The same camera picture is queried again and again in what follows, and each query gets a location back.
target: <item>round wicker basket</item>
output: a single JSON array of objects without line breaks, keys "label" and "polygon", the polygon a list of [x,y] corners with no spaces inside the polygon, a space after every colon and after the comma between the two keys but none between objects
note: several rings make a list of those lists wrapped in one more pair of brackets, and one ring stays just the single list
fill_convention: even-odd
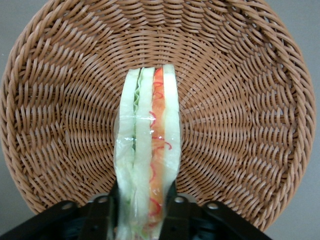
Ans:
[{"label": "round wicker basket", "polygon": [[265,230],[288,205],[315,134],[302,53],[263,0],[51,0],[2,79],[2,149],[36,213],[115,182],[113,126],[131,68],[176,69],[179,192]]}]

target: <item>red pepper strip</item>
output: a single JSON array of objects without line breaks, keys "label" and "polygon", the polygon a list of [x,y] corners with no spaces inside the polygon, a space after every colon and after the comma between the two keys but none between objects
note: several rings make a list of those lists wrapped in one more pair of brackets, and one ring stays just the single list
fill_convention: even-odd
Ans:
[{"label": "red pepper strip", "polygon": [[153,111],[149,111],[149,113],[152,115],[152,117],[154,118],[153,119],[153,122],[151,123],[150,127],[152,127],[153,125],[155,125],[156,123],[156,120],[157,120],[157,116],[156,114],[153,112]]},{"label": "red pepper strip", "polygon": [[154,81],[153,82],[153,87],[156,88],[156,87],[160,87],[162,86],[164,83],[163,82],[160,82],[160,81]]},{"label": "red pepper strip", "polygon": [[155,166],[153,165],[152,162],[150,163],[150,167],[151,167],[151,170],[152,170],[152,177],[150,178],[149,183],[152,182],[152,181],[155,179],[155,177],[156,177]]},{"label": "red pepper strip", "polygon": [[158,140],[161,140],[161,141],[164,141],[165,139],[162,138],[161,136],[153,136],[152,139],[158,139]]},{"label": "red pepper strip", "polygon": [[150,212],[149,213],[149,217],[153,217],[155,215],[157,215],[158,213],[160,213],[161,211],[161,206],[160,206],[160,203],[158,201],[156,201],[154,198],[150,197],[150,201],[155,204],[156,206],[156,209],[154,212]]},{"label": "red pepper strip", "polygon": [[161,92],[156,91],[156,92],[153,93],[154,96],[157,95],[157,94],[160,95],[160,96],[157,97],[157,98],[154,98],[153,101],[164,98],[164,95],[163,95],[163,93],[161,93]]},{"label": "red pepper strip", "polygon": [[164,143],[169,145],[169,150],[172,149],[172,145],[170,143],[168,143],[167,141],[165,141]]}]

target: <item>plastic wrap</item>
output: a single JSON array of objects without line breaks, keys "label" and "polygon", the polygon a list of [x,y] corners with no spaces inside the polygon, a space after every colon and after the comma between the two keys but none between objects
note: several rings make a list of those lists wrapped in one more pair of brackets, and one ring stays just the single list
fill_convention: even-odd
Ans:
[{"label": "plastic wrap", "polygon": [[176,179],[181,128],[174,66],[131,69],[114,125],[118,240],[157,239]]}]

